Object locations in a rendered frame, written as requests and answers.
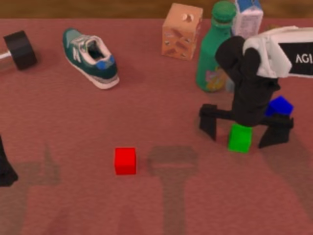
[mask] green bottle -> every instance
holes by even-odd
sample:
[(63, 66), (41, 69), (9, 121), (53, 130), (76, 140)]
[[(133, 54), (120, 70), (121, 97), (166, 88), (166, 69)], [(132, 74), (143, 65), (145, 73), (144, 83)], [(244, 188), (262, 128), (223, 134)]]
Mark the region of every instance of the green bottle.
[(235, 15), (236, 7), (229, 1), (219, 1), (213, 6), (211, 29), (201, 43), (196, 78), (197, 85), (206, 92), (218, 91), (225, 85), (227, 75), (219, 68), (215, 53), (231, 37)]

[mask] blue cube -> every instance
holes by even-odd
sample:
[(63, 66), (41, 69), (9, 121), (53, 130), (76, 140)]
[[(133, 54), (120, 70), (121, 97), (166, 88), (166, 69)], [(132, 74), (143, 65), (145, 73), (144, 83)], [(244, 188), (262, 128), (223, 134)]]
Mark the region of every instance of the blue cube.
[(271, 100), (268, 104), (268, 109), (265, 112), (266, 116), (272, 116), (273, 114), (290, 115), (293, 111), (293, 105), (290, 104), (283, 96), (279, 96), (276, 99)]

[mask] shoe opening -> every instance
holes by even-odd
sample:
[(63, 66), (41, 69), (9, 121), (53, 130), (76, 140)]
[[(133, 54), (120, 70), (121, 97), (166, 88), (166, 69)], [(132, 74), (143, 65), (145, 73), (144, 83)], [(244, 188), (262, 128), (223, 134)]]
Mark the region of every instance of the shoe opening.
[(96, 41), (90, 41), (88, 43), (87, 52), (95, 61), (106, 58), (106, 55), (100, 50)]

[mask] red cube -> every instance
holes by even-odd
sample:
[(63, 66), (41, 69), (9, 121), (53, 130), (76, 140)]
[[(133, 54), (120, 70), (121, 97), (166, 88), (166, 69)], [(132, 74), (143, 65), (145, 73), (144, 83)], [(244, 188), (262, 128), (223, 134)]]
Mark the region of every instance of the red cube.
[(117, 175), (135, 175), (135, 148), (115, 148), (114, 167)]

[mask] sneaker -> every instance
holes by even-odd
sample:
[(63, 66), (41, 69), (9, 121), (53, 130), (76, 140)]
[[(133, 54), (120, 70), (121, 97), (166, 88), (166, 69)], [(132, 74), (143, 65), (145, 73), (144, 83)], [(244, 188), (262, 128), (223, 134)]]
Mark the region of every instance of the sneaker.
[(109, 89), (118, 84), (115, 59), (101, 38), (69, 28), (63, 33), (63, 47), (70, 64), (96, 87)]

